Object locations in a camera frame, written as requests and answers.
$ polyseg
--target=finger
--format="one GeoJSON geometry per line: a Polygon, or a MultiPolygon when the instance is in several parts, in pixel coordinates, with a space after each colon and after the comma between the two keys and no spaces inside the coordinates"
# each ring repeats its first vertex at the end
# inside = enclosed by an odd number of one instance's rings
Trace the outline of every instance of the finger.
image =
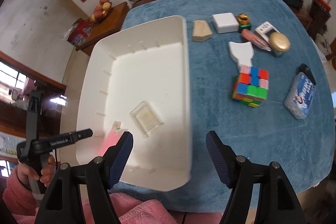
{"type": "Polygon", "coordinates": [[[20,172],[21,174],[26,175],[30,179],[39,180],[40,178],[39,175],[34,170],[34,168],[26,164],[22,164],[20,172]]]}
{"type": "Polygon", "coordinates": [[[56,161],[55,161],[55,158],[54,158],[53,155],[50,155],[50,156],[48,157],[48,162],[49,162],[49,164],[51,164],[51,165],[56,165],[56,161]]]}
{"type": "Polygon", "coordinates": [[[40,181],[41,181],[42,183],[50,183],[50,181],[52,180],[52,178],[53,178],[53,174],[51,174],[51,175],[47,175],[47,176],[42,176],[42,177],[40,178],[40,181]]]}
{"type": "Polygon", "coordinates": [[[54,174],[54,166],[49,164],[46,168],[41,170],[41,174],[43,176],[54,174]]]}

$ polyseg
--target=white box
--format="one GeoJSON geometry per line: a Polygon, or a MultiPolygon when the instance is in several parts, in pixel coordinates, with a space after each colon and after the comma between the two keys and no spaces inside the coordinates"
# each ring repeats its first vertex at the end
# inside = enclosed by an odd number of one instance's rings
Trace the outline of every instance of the white box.
{"type": "Polygon", "coordinates": [[[120,181],[170,191],[190,179],[192,136],[186,21],[171,16],[117,32],[94,47],[79,102],[77,129],[93,136],[76,144],[86,164],[97,156],[114,121],[134,144],[120,181]],[[144,137],[130,114],[147,101],[163,122],[144,137]]]}
{"type": "Polygon", "coordinates": [[[238,32],[239,23],[233,13],[212,15],[217,33],[238,32]]]}

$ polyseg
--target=white rectangular block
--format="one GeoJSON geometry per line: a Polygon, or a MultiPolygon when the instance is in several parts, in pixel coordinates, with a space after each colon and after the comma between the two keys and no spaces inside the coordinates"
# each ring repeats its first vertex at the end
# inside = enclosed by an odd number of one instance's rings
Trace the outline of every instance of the white rectangular block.
{"type": "Polygon", "coordinates": [[[217,33],[238,32],[239,23],[233,13],[212,15],[217,33]]]}

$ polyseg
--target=blue tablecloth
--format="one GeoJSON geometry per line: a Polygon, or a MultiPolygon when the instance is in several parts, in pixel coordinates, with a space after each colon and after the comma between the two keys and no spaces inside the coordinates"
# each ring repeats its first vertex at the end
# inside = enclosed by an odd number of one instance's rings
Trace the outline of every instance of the blue tablecloth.
{"type": "MultiPolygon", "coordinates": [[[[172,15],[186,18],[192,99],[193,166],[191,180],[170,192],[119,183],[115,192],[140,200],[158,199],[167,209],[183,212],[223,212],[231,190],[218,178],[205,146],[215,130],[224,144],[251,162],[278,161],[298,193],[320,182],[330,172],[335,143],[333,103],[323,66],[302,24],[282,0],[158,0],[132,9],[123,29],[172,15]],[[254,48],[252,63],[269,71],[268,99],[254,109],[231,100],[237,77],[228,42],[241,42],[239,33],[217,34],[211,15],[245,13],[252,29],[271,22],[291,41],[291,49],[276,58],[254,48]],[[213,37],[192,41],[193,21],[206,20],[213,37]],[[307,64],[317,81],[312,108],[306,119],[296,120],[283,102],[297,68],[307,64]]],[[[251,206],[257,206],[258,188],[251,206]]]]}

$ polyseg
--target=gold lid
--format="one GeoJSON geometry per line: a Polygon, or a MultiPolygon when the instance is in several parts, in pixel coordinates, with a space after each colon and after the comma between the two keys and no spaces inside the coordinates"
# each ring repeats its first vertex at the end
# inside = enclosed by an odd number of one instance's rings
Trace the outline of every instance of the gold lid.
{"type": "Polygon", "coordinates": [[[269,36],[269,44],[278,52],[286,52],[291,47],[291,43],[288,38],[279,32],[271,33],[269,36]]]}
{"type": "Polygon", "coordinates": [[[248,25],[250,23],[250,17],[245,14],[239,14],[237,16],[237,21],[241,25],[248,25]]]}

